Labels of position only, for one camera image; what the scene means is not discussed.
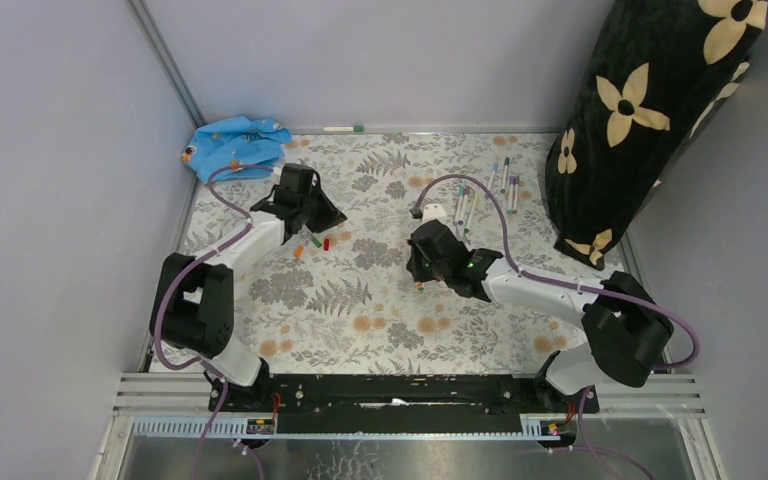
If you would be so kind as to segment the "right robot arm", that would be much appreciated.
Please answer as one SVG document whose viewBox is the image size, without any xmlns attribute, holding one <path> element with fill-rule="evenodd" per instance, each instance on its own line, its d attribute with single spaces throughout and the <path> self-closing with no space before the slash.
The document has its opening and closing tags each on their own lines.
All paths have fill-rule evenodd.
<svg viewBox="0 0 768 480">
<path fill-rule="evenodd" d="M 406 268 L 417 283 L 441 281 L 464 298 L 521 306 L 579 327 L 585 343 L 556 351 L 533 386 L 535 402 L 557 412 L 582 389 L 614 381 L 642 387 L 674 333 L 666 315 L 629 274 L 576 280 L 516 268 L 490 249 L 470 249 L 443 223 L 421 224 L 408 238 Z"/>
</svg>

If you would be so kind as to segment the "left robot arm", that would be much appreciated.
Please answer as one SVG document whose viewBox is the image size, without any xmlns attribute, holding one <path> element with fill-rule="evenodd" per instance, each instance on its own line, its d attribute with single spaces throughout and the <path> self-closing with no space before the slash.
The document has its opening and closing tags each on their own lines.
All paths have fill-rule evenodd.
<svg viewBox="0 0 768 480">
<path fill-rule="evenodd" d="M 200 363 L 227 383 L 248 411 L 269 401 L 268 368 L 234 336 L 235 284 L 271 251 L 307 229 L 323 233 L 346 216 L 325 194 L 312 167 L 286 163 L 266 197 L 239 208 L 240 227 L 201 253 L 170 254 L 163 262 L 149 331 L 158 361 L 172 371 Z"/>
</svg>

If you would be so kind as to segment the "pale yellow cap marker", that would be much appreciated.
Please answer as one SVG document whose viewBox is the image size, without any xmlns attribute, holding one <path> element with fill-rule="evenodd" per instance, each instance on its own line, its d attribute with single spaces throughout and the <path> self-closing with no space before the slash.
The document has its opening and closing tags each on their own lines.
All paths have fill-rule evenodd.
<svg viewBox="0 0 768 480">
<path fill-rule="evenodd" d="M 481 200 L 481 198 L 482 198 L 482 194 L 481 193 L 475 193 L 472 196 L 472 200 L 469 203 L 469 208 L 467 210 L 466 218 L 465 218 L 464 225 L 463 225 L 463 234 L 464 235 L 468 234 L 472 230 L 472 222 L 473 222 L 473 219 L 474 219 L 474 216 L 475 216 L 475 211 L 476 211 L 477 205 L 478 205 L 479 201 Z"/>
</svg>

